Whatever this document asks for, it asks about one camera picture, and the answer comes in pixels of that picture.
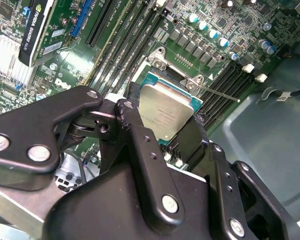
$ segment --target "electrolytic capacitor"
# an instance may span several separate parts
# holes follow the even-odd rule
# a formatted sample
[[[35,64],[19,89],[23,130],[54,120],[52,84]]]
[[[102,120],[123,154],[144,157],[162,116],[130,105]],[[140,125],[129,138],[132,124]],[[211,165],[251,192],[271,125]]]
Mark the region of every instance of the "electrolytic capacitor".
[[[218,40],[218,44],[219,44],[219,46],[221,46],[221,47],[226,47],[226,46],[228,46],[229,41],[228,41],[227,39],[225,39],[224,37],[221,37],[221,38]]]
[[[258,41],[258,47],[261,49],[267,49],[268,47],[270,47],[270,43],[264,39],[261,39]]]
[[[199,21],[196,25],[196,28],[199,30],[206,30],[208,28],[208,24],[206,21]]]
[[[222,4],[221,7],[223,9],[231,8],[234,5],[234,2],[231,0],[225,0]]]
[[[274,54],[274,53],[275,53],[276,48],[275,48],[274,46],[269,46],[267,49],[264,49],[263,51],[264,51],[266,54],[271,55],[271,54]]]
[[[195,23],[196,21],[198,21],[198,15],[195,14],[195,13],[190,13],[190,14],[188,15],[188,21],[189,21],[190,23]]]
[[[229,52],[229,58],[233,61],[236,61],[236,60],[238,60],[239,55],[236,54],[235,52],[231,51],[231,52]]]
[[[208,30],[208,32],[206,33],[208,35],[209,38],[211,39],[215,39],[218,36],[218,33],[216,30],[214,29],[210,29]]]
[[[255,4],[257,0],[243,0],[244,5],[252,5]]]

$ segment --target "heatsink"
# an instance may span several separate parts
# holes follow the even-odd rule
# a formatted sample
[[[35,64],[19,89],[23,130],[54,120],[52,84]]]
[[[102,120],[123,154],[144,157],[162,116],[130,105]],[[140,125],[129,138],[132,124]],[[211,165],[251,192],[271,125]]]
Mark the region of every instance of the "heatsink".
[[[16,86],[27,87],[34,68],[19,61],[19,50],[19,43],[5,35],[0,35],[0,76]]]

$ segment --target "dimm slot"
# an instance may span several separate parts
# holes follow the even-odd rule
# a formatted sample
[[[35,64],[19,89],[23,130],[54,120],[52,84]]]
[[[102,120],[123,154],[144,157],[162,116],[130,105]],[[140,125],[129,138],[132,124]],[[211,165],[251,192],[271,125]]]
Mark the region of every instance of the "dimm slot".
[[[127,79],[127,76],[129,74],[129,72],[132,70],[132,68],[136,64],[137,60],[139,59],[141,53],[144,51],[145,47],[147,46],[147,44],[149,42],[149,39],[155,34],[158,26],[161,23],[161,20],[162,20],[162,17],[159,16],[159,19],[157,19],[156,22],[152,25],[150,33],[147,34],[147,36],[146,36],[145,40],[143,41],[142,45],[137,48],[137,53],[135,53],[133,55],[132,60],[129,61],[128,66],[125,68],[126,70],[125,70],[124,74],[120,77],[120,79],[118,80],[118,82],[114,86],[114,88],[112,90],[112,93],[118,93],[118,91],[120,90],[120,88],[124,84],[125,80]]]
[[[96,45],[118,1],[119,0],[106,0],[103,4],[101,12],[85,42],[90,47],[93,48]]]
[[[118,58],[118,56],[122,52],[122,48],[121,48],[120,45],[124,44],[125,41],[128,40],[131,37],[131,35],[133,33],[132,28],[135,27],[136,23],[138,23],[139,21],[142,20],[141,16],[143,16],[145,14],[145,11],[147,9],[146,6],[147,5],[145,4],[145,5],[143,5],[143,7],[140,8],[140,10],[137,12],[136,16],[133,18],[132,23],[129,24],[129,20],[130,20],[130,17],[131,17],[130,14],[125,18],[125,20],[122,24],[122,27],[120,28],[119,32],[116,34],[110,48],[113,49],[112,46],[114,46],[114,48],[116,46],[118,46],[118,47],[114,50],[114,52],[113,51],[108,51],[107,54],[104,57],[105,60],[107,60],[109,58],[112,58],[112,60],[105,63],[106,66],[104,66],[103,64],[100,66],[99,69],[102,69],[104,67],[104,70],[102,71],[102,74],[101,74],[100,78],[98,79],[96,86],[91,86],[95,90],[98,91],[99,88],[102,86],[102,83],[104,82],[106,76],[109,74],[109,71],[112,68],[112,64],[116,61],[116,59]],[[138,4],[135,4],[133,9],[130,11],[131,14],[133,14],[133,12],[138,8],[139,8]],[[127,24],[129,24],[128,30],[127,30],[128,34],[125,34],[122,38],[123,32],[125,30],[125,27],[123,27],[123,26],[126,26]]]
[[[127,61],[127,58],[130,56],[131,52],[135,51],[136,50],[136,47],[134,47],[135,44],[138,44],[140,42],[142,42],[141,38],[142,38],[142,33],[144,32],[144,30],[147,29],[148,25],[147,23],[153,18],[153,15],[155,14],[156,12],[151,10],[150,14],[147,16],[147,18],[142,22],[142,27],[140,27],[138,30],[137,30],[137,33],[135,34],[135,39],[134,41],[132,42],[127,42],[124,47],[120,50],[120,53],[123,52],[123,51],[127,51],[127,50],[130,50],[127,54],[124,54],[124,56],[122,56],[122,58],[119,60],[118,64],[116,65],[116,68],[113,72],[113,74],[111,75],[111,80],[109,80],[105,87],[103,88],[102,90],[102,93],[103,94],[106,94],[110,87],[112,86],[112,84],[114,83],[114,81],[116,80],[120,70],[121,70],[121,67],[124,63],[126,63]]]

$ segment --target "chip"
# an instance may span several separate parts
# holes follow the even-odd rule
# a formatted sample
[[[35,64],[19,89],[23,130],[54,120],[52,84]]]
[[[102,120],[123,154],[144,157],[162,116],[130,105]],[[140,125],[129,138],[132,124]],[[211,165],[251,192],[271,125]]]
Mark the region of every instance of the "chip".
[[[224,18],[221,18],[219,21],[218,21],[218,25],[220,26],[220,27],[223,27],[225,24],[226,24],[226,20],[224,19]]]
[[[198,46],[198,47],[195,49],[195,51],[192,53],[192,55],[198,59],[198,58],[201,56],[201,54],[202,54],[203,52],[204,52],[203,49],[202,49],[201,47]]]
[[[238,53],[238,52],[241,51],[241,47],[240,47],[238,44],[236,44],[236,45],[234,45],[234,47],[232,48],[232,51],[235,52],[235,53]]]
[[[188,38],[185,36],[185,35],[182,35],[180,37],[180,39],[178,40],[177,44],[180,46],[180,47],[183,47],[184,45],[186,45],[186,43],[188,42]]]
[[[10,20],[11,16],[12,16],[12,12],[14,11],[14,9],[9,6],[8,4],[6,4],[5,2],[1,1],[0,3],[0,14],[6,19],[6,20]]]
[[[248,26],[252,23],[253,18],[250,16],[247,16],[246,19],[244,20],[245,24]]]
[[[266,5],[264,5],[264,7],[260,10],[260,12],[261,12],[262,14],[267,14],[268,11],[269,11],[269,9],[270,9],[270,6],[266,4]]]
[[[248,48],[247,48],[247,51],[252,53],[256,48],[253,46],[253,45],[250,45]]]

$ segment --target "green circuit board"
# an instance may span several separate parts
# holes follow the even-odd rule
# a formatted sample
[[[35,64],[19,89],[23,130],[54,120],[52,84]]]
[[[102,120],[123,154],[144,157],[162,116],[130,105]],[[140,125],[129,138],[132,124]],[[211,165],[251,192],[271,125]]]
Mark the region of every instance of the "green circuit board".
[[[142,61],[159,47],[165,49],[164,57],[170,65],[192,78],[202,75],[204,86],[210,87],[232,62],[230,52],[269,75],[282,61],[282,52],[300,42],[300,16],[286,13],[270,0],[249,5],[236,1],[229,8],[223,8],[218,0],[167,0],[162,6],[156,5],[155,0],[146,3],[92,0],[75,37],[72,31],[84,12],[86,0],[51,2],[54,11],[48,16],[44,36],[39,39],[37,57],[42,57],[46,48],[60,41],[62,44],[29,71],[32,74],[27,84],[20,81],[16,84],[13,74],[7,77],[0,72],[0,114],[78,85],[89,85],[104,96],[108,92],[122,94]],[[0,36],[22,46],[31,16],[25,9],[28,7],[33,13],[34,8],[30,6],[36,3],[38,0],[0,0]],[[196,14],[195,22],[189,21],[190,14]],[[199,21],[206,22],[207,29],[199,30]],[[270,29],[265,29],[266,24],[271,25]],[[215,30],[217,37],[210,38],[209,30]],[[228,40],[227,46],[218,44],[221,38]],[[260,40],[269,42],[275,52],[265,53],[258,44]],[[191,43],[192,50],[187,48]],[[198,48],[202,53],[195,56]],[[208,54],[208,61],[203,59],[203,54]],[[153,69],[147,66],[138,81]],[[243,100],[255,86],[247,85],[238,98]],[[201,90],[197,97],[204,94]],[[211,130],[237,105],[230,104],[214,121]],[[89,139],[75,150],[82,156],[92,153],[95,145],[98,141]]]

